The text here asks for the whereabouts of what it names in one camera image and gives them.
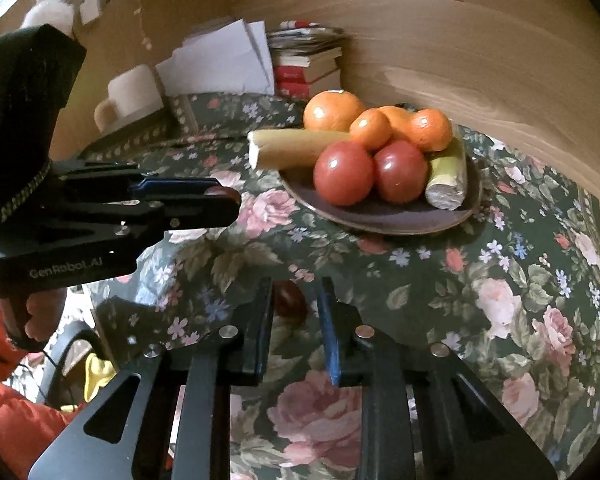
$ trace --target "tomato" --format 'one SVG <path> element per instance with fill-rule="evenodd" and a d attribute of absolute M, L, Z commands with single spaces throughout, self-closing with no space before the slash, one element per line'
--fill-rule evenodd
<path fill-rule="evenodd" d="M 315 163 L 314 186 L 331 205 L 354 205 L 364 200 L 374 186 L 373 159 L 360 144 L 334 142 Z"/>
<path fill-rule="evenodd" d="M 376 153 L 376 190 L 383 200 L 406 204 L 427 184 L 429 165 L 422 152 L 406 140 L 396 140 Z"/>
<path fill-rule="evenodd" d="M 302 290 L 291 280 L 273 282 L 273 310 L 297 324 L 304 323 L 309 312 Z"/>

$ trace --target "screw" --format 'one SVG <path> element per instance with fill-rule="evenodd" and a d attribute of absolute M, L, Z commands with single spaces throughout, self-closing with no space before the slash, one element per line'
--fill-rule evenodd
<path fill-rule="evenodd" d="M 158 355 L 162 353 L 162 350 L 164 350 L 162 345 L 159 345 L 158 343 L 151 343 L 144 350 L 144 356 L 149 358 L 158 357 Z"/>
<path fill-rule="evenodd" d="M 449 347 L 443 343 L 433 343 L 429 348 L 436 357 L 446 357 L 450 352 Z"/>
<path fill-rule="evenodd" d="M 356 327 L 356 335 L 362 339 L 369 339 L 374 336 L 376 331 L 372 326 L 360 325 Z"/>
<path fill-rule="evenodd" d="M 225 325 L 225 326 L 220 327 L 220 330 L 218 330 L 218 333 L 220 334 L 220 337 L 222 339 L 231 339 L 238 335 L 238 327 L 233 326 L 233 325 Z"/>
<path fill-rule="evenodd" d="M 118 226 L 114 230 L 115 234 L 117 234 L 118 236 L 126 236 L 129 234 L 130 231 L 131 231 L 131 228 L 128 225 Z"/>

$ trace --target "book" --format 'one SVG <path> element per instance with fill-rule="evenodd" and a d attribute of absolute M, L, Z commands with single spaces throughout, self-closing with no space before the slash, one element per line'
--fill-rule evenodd
<path fill-rule="evenodd" d="M 310 83 L 290 83 L 283 81 L 277 83 L 278 95 L 284 97 L 297 97 L 299 99 L 311 99 L 325 90 L 341 90 L 340 70 L 334 70 L 330 74 Z"/>
<path fill-rule="evenodd" d="M 318 61 L 319 59 L 336 59 L 342 56 L 342 49 L 340 47 L 330 48 L 310 56 L 284 56 L 277 54 L 276 52 L 271 53 L 273 66 L 303 66 L 308 68 L 311 63 Z"/>
<path fill-rule="evenodd" d="M 273 69 L 276 82 L 312 83 L 321 77 L 337 70 L 336 60 L 330 57 L 319 59 L 309 66 L 277 66 Z"/>
<path fill-rule="evenodd" d="M 341 28 L 316 27 L 271 30 L 267 41 L 272 52 L 280 56 L 310 56 L 340 46 L 346 38 Z"/>

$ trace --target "orange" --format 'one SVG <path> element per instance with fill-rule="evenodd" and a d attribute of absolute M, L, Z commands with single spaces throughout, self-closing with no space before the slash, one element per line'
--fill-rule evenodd
<path fill-rule="evenodd" d="M 394 140 L 404 140 L 409 131 L 411 112 L 397 106 L 382 106 L 378 110 L 389 119 L 394 130 Z"/>
<path fill-rule="evenodd" d="M 393 132 L 389 119 L 377 108 L 362 112 L 349 128 L 351 140 L 362 144 L 368 152 L 382 148 Z"/>
<path fill-rule="evenodd" d="M 407 140 L 421 152 L 441 152 L 453 138 L 451 122 L 440 110 L 428 108 L 411 115 Z"/>
<path fill-rule="evenodd" d="M 304 109 L 307 130 L 348 132 L 351 123 L 366 109 L 351 92 L 327 90 L 311 99 Z"/>

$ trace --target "plate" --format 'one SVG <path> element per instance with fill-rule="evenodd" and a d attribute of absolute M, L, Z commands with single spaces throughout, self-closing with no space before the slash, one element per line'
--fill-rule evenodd
<path fill-rule="evenodd" d="M 285 189 L 298 202 L 333 222 L 353 229 L 383 235 L 423 235 L 438 233 L 467 220 L 480 207 L 480 172 L 467 157 L 467 196 L 455 211 L 436 209 L 423 198 L 404 206 L 389 204 L 372 193 L 351 207 L 336 207 L 326 202 L 314 187 L 313 168 L 280 171 Z"/>

